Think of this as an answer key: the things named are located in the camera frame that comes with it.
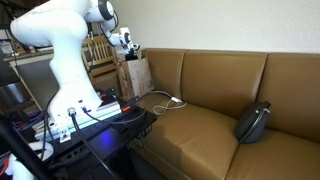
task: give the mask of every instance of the cardboard box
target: cardboard box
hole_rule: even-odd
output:
[[[120,62],[118,73],[122,95],[125,100],[136,96],[142,97],[154,89],[146,58]]]

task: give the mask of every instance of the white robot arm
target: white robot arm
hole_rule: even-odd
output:
[[[128,28],[112,33],[117,17],[108,0],[50,0],[11,23],[13,35],[23,44],[53,46],[54,58],[50,67],[59,83],[59,91],[48,112],[50,127],[59,134],[60,142],[70,139],[70,129],[73,128],[68,114],[70,109],[76,111],[79,123],[88,121],[87,124],[90,124],[90,118],[83,112],[84,108],[100,119],[121,112],[120,107],[115,107],[112,112],[109,109],[108,113],[99,107],[102,101],[87,76],[81,58],[82,42],[88,33],[87,22],[101,23],[107,39],[114,46],[132,43]]]

